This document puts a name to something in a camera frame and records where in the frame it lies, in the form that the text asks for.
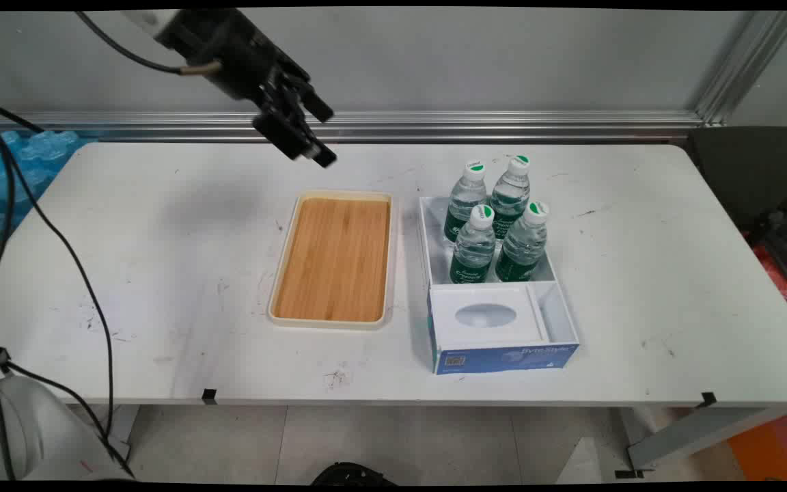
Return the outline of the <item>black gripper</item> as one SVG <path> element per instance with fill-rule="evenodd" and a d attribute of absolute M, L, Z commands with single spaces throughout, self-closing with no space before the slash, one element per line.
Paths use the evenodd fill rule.
<path fill-rule="evenodd" d="M 252 126 L 288 159 L 306 158 L 322 168 L 337 154 L 320 142 L 306 124 L 305 114 L 324 124 L 333 109 L 319 97 L 302 66 L 275 46 L 240 10 L 178 10 L 157 34 L 189 66 L 221 63 L 206 78 L 234 100 L 272 104 L 260 109 Z"/>

